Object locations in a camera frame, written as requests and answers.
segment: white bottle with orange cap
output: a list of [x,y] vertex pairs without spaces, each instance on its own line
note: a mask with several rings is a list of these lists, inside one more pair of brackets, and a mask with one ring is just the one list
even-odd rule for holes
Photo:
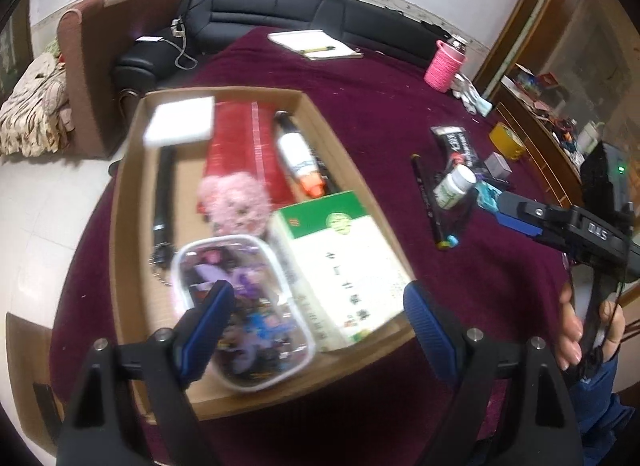
[[305,138],[302,137],[287,112],[276,112],[274,119],[282,128],[282,134],[276,144],[283,162],[293,177],[300,182],[307,195],[314,199],[322,197],[324,180]]

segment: human hand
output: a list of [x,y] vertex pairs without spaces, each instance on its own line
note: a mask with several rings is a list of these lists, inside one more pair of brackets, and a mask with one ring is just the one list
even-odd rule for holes
[[[574,307],[571,305],[571,295],[571,284],[564,284],[560,293],[560,336],[556,345],[556,362],[562,370],[569,368],[569,365],[577,365],[582,359],[579,343],[583,334],[582,322],[575,315]],[[616,304],[612,301],[604,301],[600,304],[600,319],[603,322],[609,323],[615,306]],[[608,362],[614,356],[624,333],[625,315],[622,312],[622,307],[618,307],[611,321],[607,340],[602,345],[603,363]]]

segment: brown armchair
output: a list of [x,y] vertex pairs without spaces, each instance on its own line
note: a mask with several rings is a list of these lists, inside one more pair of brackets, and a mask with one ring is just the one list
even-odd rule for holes
[[106,158],[126,134],[111,69],[136,38],[168,27],[180,0],[82,0],[58,24],[76,127],[70,151]]

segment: clear plastic pouch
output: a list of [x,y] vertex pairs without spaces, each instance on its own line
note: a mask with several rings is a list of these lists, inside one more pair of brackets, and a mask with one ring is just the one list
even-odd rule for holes
[[177,314],[201,301],[219,279],[230,282],[236,293],[236,309],[211,360],[225,385],[255,392],[311,362],[315,341],[265,242],[228,235],[185,245],[172,261]]

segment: green label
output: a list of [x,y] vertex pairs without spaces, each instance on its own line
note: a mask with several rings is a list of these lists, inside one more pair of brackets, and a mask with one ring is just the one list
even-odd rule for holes
[[346,235],[354,219],[365,217],[367,212],[352,191],[327,195],[278,210],[294,239],[299,239],[323,229],[334,229]]

